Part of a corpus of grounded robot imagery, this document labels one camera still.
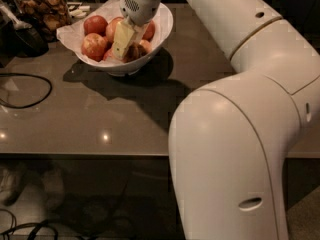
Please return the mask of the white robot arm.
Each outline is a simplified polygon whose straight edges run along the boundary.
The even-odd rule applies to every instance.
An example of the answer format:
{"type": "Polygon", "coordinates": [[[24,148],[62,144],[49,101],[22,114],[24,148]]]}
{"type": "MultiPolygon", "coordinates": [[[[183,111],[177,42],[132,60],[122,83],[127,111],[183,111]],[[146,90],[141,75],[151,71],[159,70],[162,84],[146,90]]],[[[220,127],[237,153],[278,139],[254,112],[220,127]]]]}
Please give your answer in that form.
{"type": "Polygon", "coordinates": [[[186,240],[288,240],[282,170],[320,112],[320,58],[263,0],[187,0],[235,75],[178,106],[169,160],[186,240]]]}

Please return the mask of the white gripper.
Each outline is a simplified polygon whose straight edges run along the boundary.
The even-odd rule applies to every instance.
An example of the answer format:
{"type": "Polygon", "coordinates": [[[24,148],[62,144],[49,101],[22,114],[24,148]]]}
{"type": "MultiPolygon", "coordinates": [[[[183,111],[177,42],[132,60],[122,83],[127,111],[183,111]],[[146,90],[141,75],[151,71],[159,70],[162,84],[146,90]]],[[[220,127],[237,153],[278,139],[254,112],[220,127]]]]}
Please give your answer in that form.
{"type": "Polygon", "coordinates": [[[127,19],[119,21],[116,25],[113,55],[122,60],[128,52],[132,42],[139,43],[147,31],[150,22],[157,13],[160,0],[120,0],[120,12],[127,19]]]}

